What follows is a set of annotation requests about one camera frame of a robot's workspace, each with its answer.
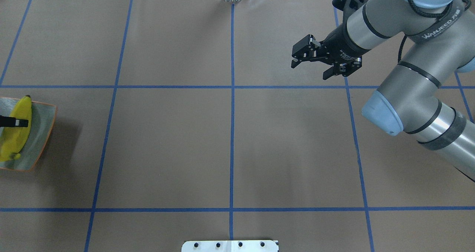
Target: banana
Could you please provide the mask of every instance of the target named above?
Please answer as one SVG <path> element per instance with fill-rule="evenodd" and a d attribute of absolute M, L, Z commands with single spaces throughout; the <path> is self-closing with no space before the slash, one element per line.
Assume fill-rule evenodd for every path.
<path fill-rule="evenodd" d="M 27 142 L 31 129 L 31 97 L 20 99 L 14 106 L 10 117 L 18 120 L 28 120 L 28 127 L 5 127 L 0 136 L 0 161 L 9 161 L 20 158 L 20 150 Z"/>

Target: black cable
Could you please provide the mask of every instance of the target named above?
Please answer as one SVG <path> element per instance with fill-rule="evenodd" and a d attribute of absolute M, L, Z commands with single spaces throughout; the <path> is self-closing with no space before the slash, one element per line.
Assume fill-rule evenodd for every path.
<path fill-rule="evenodd" d="M 468 8 L 470 8 L 470 6 L 472 5 L 472 2 L 470 0 L 462 0 L 464 3 L 465 3 L 465 11 L 468 10 Z"/>
<path fill-rule="evenodd" d="M 442 13 L 426 13 L 423 12 L 417 5 L 414 3 L 414 0 L 407 0 L 409 2 L 409 5 L 411 6 L 412 10 L 416 12 L 418 15 L 423 16 L 423 17 L 428 17 L 428 18 L 441 18 L 445 15 L 447 8 L 442 12 Z"/>
<path fill-rule="evenodd" d="M 401 41 L 401 45 L 399 46 L 399 53 L 397 53 L 397 62 L 401 61 L 402 58 L 402 48 L 404 47 L 404 43 L 406 42 L 407 35 L 404 35 Z"/>

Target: grid line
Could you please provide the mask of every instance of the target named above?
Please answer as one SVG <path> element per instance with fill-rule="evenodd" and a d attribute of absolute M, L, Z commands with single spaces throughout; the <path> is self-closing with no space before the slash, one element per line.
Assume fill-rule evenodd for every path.
<path fill-rule="evenodd" d="M 338 27 L 339 26 L 338 13 L 335 7 L 333 8 L 333 10 L 335 14 L 335 23 L 336 23 L 336 26 Z M 368 229 L 368 239 L 370 242 L 370 250 L 371 252 L 374 252 L 373 231 L 371 229 L 370 211 L 368 209 L 368 200 L 366 198 L 366 188 L 364 185 L 363 166 L 361 165 L 360 147 L 358 145 L 358 135 L 356 134 L 356 125 L 355 125 L 354 114 L 353 114 L 353 106 L 351 105 L 350 86 L 348 83 L 348 78 L 345 77 L 344 80 L 345 80 L 345 87 L 346 87 L 346 98 L 348 99 L 348 108 L 350 111 L 351 129 L 353 131 L 353 141 L 355 144 L 356 156 L 358 159 L 358 172 L 360 174 L 361 193 L 363 195 L 364 214 L 366 217 L 366 227 Z"/>
<path fill-rule="evenodd" d="M 455 72 L 454 74 L 455 74 L 455 78 L 457 79 L 458 89 L 460 89 L 460 93 L 462 95 L 463 103 L 465 104 L 465 108 L 467 109 L 468 119 L 473 123 L 474 118 L 472 117 L 472 112 L 470 112 L 470 107 L 468 106 L 467 98 L 465 98 L 465 93 L 463 92 L 462 83 L 460 82 L 458 73 Z"/>
<path fill-rule="evenodd" d="M 117 64 L 117 74 L 115 76 L 115 88 L 114 92 L 112 93 L 112 100 L 111 100 L 111 107 L 109 110 L 109 118 L 107 120 L 107 128 L 105 129 L 105 137 L 104 137 L 104 145 L 102 146 L 102 155 L 101 155 L 101 161 L 99 163 L 99 171 L 97 172 L 97 181 L 95 183 L 95 191 L 94 191 L 94 198 L 93 198 L 93 203 L 92 203 L 92 211 L 91 211 L 91 216 L 89 219 L 89 226 L 88 226 L 88 233 L 86 235 L 86 241 L 84 245 L 84 252 L 88 252 L 89 249 L 89 242 L 91 239 L 91 232 L 92 232 L 92 226 L 94 223 L 94 215 L 95 215 L 95 207 L 97 204 L 97 196 L 99 194 L 99 186 L 101 183 L 101 176 L 102 176 L 102 167 L 104 166 L 104 159 L 105 159 L 105 151 L 107 148 L 107 141 L 109 139 L 109 131 L 111 128 L 111 122 L 112 122 L 112 114 L 114 113 L 114 104 L 115 104 L 115 96 L 117 95 L 117 85 L 119 84 L 119 78 L 120 78 L 120 70 L 122 66 L 122 58 L 124 56 L 124 49 L 125 49 L 125 41 L 127 40 L 127 30 L 129 28 L 129 20 L 130 20 L 130 14 L 132 12 L 132 3 L 134 0 L 130 0 L 129 2 L 129 10 L 127 12 L 127 20 L 125 22 L 125 29 L 124 29 L 124 37 L 122 38 L 122 47 L 120 51 L 120 56 L 119 56 L 119 63 Z"/>
<path fill-rule="evenodd" d="M 22 32 L 23 24 L 27 18 L 28 10 L 31 5 L 31 0 L 28 0 L 27 7 L 25 9 L 25 13 L 23 14 L 22 21 L 20 22 L 20 26 L 18 27 L 17 35 L 15 35 L 15 39 L 13 40 L 12 48 L 10 49 L 10 53 L 8 53 L 7 61 L 5 62 L 5 67 L 3 68 L 3 72 L 0 77 L 0 85 L 3 83 L 3 79 L 5 78 L 5 74 L 7 74 L 8 65 L 10 64 L 10 59 L 12 59 L 13 51 L 15 50 L 15 46 L 17 46 L 18 37 Z"/>
<path fill-rule="evenodd" d="M 0 85 L 0 88 L 58 89 L 346 89 L 346 85 Z M 348 85 L 350 89 L 377 89 L 377 85 Z M 442 86 L 440 89 L 475 89 L 475 86 Z"/>
<path fill-rule="evenodd" d="M 92 208 L 0 208 L 0 212 L 92 212 Z M 186 212 L 362 212 L 365 207 L 206 207 L 206 208 L 95 208 L 95 213 L 186 213 Z M 381 206 L 377 211 L 453 211 L 474 210 L 475 206 Z"/>
<path fill-rule="evenodd" d="M 234 3 L 231 5 L 231 141 L 229 154 L 229 239 L 234 239 Z"/>

